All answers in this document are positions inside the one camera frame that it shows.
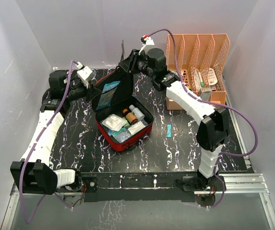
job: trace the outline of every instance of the black strap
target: black strap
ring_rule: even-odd
[[[123,61],[124,60],[124,43],[123,43],[123,40],[122,40],[122,43],[121,43],[121,50],[122,50],[122,53],[121,53],[120,61]]]

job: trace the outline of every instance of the blue packet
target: blue packet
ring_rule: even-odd
[[[118,80],[104,85],[96,110],[110,106],[110,102],[112,101],[119,83],[120,81]]]
[[[111,130],[110,128],[107,128],[108,129],[108,135],[111,136],[113,134],[113,130]]]
[[[115,137],[115,136],[117,136],[119,133],[124,132],[124,131],[126,131],[126,128],[121,128],[121,130],[119,130],[118,132],[115,132],[115,131],[114,131],[114,132],[112,133],[112,136]]]
[[[171,125],[167,125],[167,135],[166,135],[167,138],[170,138],[171,137]]]
[[[115,139],[119,142],[122,143],[129,139],[131,137],[131,134],[126,130],[124,132],[119,133],[117,136],[115,136]]]

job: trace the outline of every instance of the orange plastic rack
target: orange plastic rack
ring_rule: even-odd
[[[222,72],[230,48],[227,34],[175,34],[178,67],[184,82],[197,94],[194,80],[195,69],[199,69],[204,87],[209,87],[208,71],[212,68],[217,77],[216,91],[212,91],[209,101],[220,104],[226,102],[226,89]],[[170,71],[176,70],[174,45],[171,36],[167,37],[166,60]],[[182,109],[173,100],[166,98],[167,109]]]

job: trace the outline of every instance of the medical supply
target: medical supply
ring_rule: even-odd
[[[194,73],[194,80],[195,80],[196,91],[199,92],[199,90],[201,89],[201,83],[200,83],[200,78],[196,69]]]
[[[148,123],[145,121],[145,119],[141,120],[141,122],[146,126],[148,126]]]
[[[128,127],[127,129],[131,133],[131,135],[134,135],[135,133],[141,131],[143,128],[145,128],[145,125],[141,121],[138,121],[137,123]]]
[[[217,84],[217,77],[215,75],[214,69],[212,69],[212,68],[209,68],[208,82],[209,82],[209,85],[215,85],[215,84]]]
[[[210,88],[212,91],[216,91],[216,86],[215,85],[210,85]]]
[[[167,138],[170,138],[171,137],[171,125],[167,125],[167,135],[166,135]]]
[[[127,129],[126,128],[121,128],[118,132],[114,131],[112,136],[115,137],[115,136],[117,136],[118,134],[120,134],[121,132],[124,132],[124,131],[127,131]]]
[[[212,92],[211,88],[202,88],[199,90],[198,96],[200,96],[202,100],[208,101],[210,99],[211,92]]]
[[[96,112],[96,124],[98,126],[98,129],[105,137],[106,141],[111,145],[111,147],[115,151],[120,152],[125,150],[129,146],[132,146],[135,143],[137,143],[138,140],[144,138],[145,135],[148,135],[148,133],[150,133],[152,130],[154,118],[152,114],[145,107],[143,107],[143,105],[138,101],[138,99],[133,96],[133,74],[126,73],[125,71],[123,71],[122,68],[116,68],[110,74],[100,79],[96,84],[96,88],[103,91],[107,84],[118,81],[120,81],[120,83],[117,85],[117,89],[112,96],[110,105],[103,107],[102,109],[96,110],[101,96],[104,95],[99,94],[92,100],[92,108]],[[133,113],[129,109],[129,106],[131,104],[133,104],[136,108],[139,108],[142,111],[147,121],[147,125],[144,125],[145,128],[137,132],[133,136],[128,131],[128,128],[131,126],[130,123],[138,122],[138,119],[136,118],[136,116],[133,115]],[[127,109],[133,117],[127,116],[125,118],[125,115],[123,115],[122,112],[124,109]],[[109,135],[110,133],[108,132],[108,128],[102,124],[102,121],[105,120],[110,114],[120,116],[122,121],[124,121],[122,127],[120,127],[119,130],[116,130],[116,132],[113,131],[112,135]]]
[[[131,137],[131,134],[126,130],[124,132],[119,133],[117,136],[115,136],[115,139],[119,142],[122,143],[129,139]]]
[[[204,82],[203,82],[203,78],[201,77],[201,73],[199,71],[199,69],[195,69],[195,71],[197,72],[199,81],[200,81],[200,85],[203,87],[204,86]]]
[[[138,119],[136,118],[136,116],[133,115],[133,113],[129,112],[129,110],[124,109],[123,114],[125,115],[126,119],[128,120],[128,122],[133,125],[136,122],[138,122]]]
[[[120,81],[118,80],[104,85],[96,110],[110,106],[110,102],[112,101],[112,98],[119,83]]]
[[[106,127],[106,129],[108,130],[108,135],[109,135],[109,136],[112,136],[113,133],[115,132],[115,131],[113,131],[113,130],[110,130],[108,127]]]
[[[131,109],[133,115],[136,116],[137,120],[141,121],[145,117],[145,115],[138,108],[136,108],[134,105],[131,104],[129,106],[129,109]]]
[[[123,127],[130,126],[130,124],[129,124],[128,120],[127,120],[125,117],[123,117],[122,119],[124,119],[124,120],[126,121],[126,124],[125,124]]]
[[[102,124],[110,130],[118,132],[126,124],[126,121],[115,114],[111,114],[102,121]]]

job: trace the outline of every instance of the table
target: table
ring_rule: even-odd
[[[110,73],[95,70],[95,80]],[[96,126],[91,103],[80,99],[72,106],[55,140],[50,167],[54,170],[73,167],[88,173],[196,172],[201,148],[196,140],[198,126],[184,110],[167,110],[166,98],[151,84],[149,77],[134,76],[136,97],[154,116],[152,132],[135,146],[122,152],[111,148]],[[233,122],[229,117],[230,136],[223,150],[241,154]],[[172,137],[167,138],[167,125]],[[224,155],[219,164],[222,171],[247,170],[243,158]]]

